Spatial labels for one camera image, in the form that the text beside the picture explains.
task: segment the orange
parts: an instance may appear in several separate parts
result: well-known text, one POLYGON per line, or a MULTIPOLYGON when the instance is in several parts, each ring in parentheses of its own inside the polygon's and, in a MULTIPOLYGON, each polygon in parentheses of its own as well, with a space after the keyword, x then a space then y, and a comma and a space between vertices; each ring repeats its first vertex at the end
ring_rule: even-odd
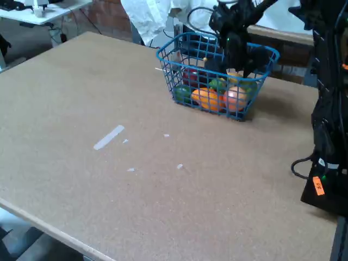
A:
POLYGON ((223 96, 208 88, 194 90, 191 94, 192 100, 196 101, 204 109, 219 112, 223 107, 223 96))
POLYGON ((234 86, 225 92, 223 101, 229 111, 237 111, 237 106, 241 111, 247 104, 247 93, 243 88, 234 86))

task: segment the red apple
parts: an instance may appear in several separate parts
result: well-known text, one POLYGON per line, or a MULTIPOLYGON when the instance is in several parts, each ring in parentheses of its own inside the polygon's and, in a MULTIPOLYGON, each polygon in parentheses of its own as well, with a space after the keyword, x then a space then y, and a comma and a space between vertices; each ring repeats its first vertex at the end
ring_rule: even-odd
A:
POLYGON ((185 68, 183 71, 183 84, 198 88, 199 83, 200 88, 206 87, 209 79, 207 78, 207 74, 199 69, 185 68))

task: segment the plastic fruit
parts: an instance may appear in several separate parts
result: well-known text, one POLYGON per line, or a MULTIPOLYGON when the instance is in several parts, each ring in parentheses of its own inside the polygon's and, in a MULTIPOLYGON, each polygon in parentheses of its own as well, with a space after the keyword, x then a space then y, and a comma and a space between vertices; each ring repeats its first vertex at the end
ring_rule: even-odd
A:
MULTIPOLYGON (((240 75, 236 72, 228 72, 227 74, 230 76, 233 76, 233 77, 243 78, 242 75, 240 75)), ((238 79, 235 79, 235 78, 229 78, 228 80, 230 83, 234 83, 234 84, 238 84, 238 81, 239 81, 238 79)))
POLYGON ((174 99, 177 102, 191 103, 191 91, 187 85, 178 85, 173 89, 174 99))
POLYGON ((196 101, 204 109, 219 112, 223 107, 223 96, 214 90, 207 88, 196 89, 191 94, 192 100, 196 101))
POLYGON ((224 94, 226 91, 226 81, 223 78, 213 79, 209 83, 209 88, 213 89, 214 91, 220 94, 224 94))
POLYGON ((257 83, 251 81, 240 81, 240 86, 245 90, 249 99, 251 99, 257 91, 257 83))
POLYGON ((247 94, 243 88, 234 86, 225 92, 223 101, 229 111, 237 111, 237 108, 241 111, 247 105, 247 94))
POLYGON ((208 83, 207 74, 206 72, 199 70, 200 68, 201 67, 198 67, 198 69, 185 68, 185 70, 182 72, 183 84, 198 88, 199 83, 199 87, 206 87, 208 83))

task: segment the blue wire basket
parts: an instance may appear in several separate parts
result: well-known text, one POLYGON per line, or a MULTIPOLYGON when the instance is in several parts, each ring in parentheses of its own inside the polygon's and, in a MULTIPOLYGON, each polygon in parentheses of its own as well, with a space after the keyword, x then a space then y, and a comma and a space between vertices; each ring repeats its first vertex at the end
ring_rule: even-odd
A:
MULTIPOLYGON (((212 35, 179 34, 157 51, 157 58, 174 101, 243 120, 277 62, 279 52, 265 46, 269 51, 268 64, 243 78, 232 69, 224 74, 204 68, 204 58, 223 60, 223 50, 217 42, 212 35)), ((249 51, 259 46, 247 44, 249 51)))

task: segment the white cloth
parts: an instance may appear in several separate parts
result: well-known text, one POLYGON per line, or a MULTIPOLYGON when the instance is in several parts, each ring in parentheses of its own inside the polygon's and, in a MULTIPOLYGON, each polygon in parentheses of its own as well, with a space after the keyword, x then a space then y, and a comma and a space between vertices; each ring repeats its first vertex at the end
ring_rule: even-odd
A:
MULTIPOLYGON (((217 0, 121 0, 121 3, 146 45, 165 29, 172 9, 181 9, 176 17, 187 26, 190 10, 196 7, 213 8, 218 4, 217 0)), ((280 0, 265 12, 258 25, 293 33, 310 33, 303 30, 301 20, 288 12, 289 7, 298 5, 300 0, 280 0)), ((190 22, 198 29, 212 32, 210 16, 209 11, 197 10, 191 14, 190 22)))
MULTIPOLYGON (((193 8, 217 5, 217 0, 121 0, 130 21, 138 30, 142 40, 148 44, 166 27, 166 21, 172 9, 181 9, 176 17, 187 24, 187 15, 193 8)), ((212 32, 209 27, 211 12, 194 11, 190 22, 197 28, 212 32)))

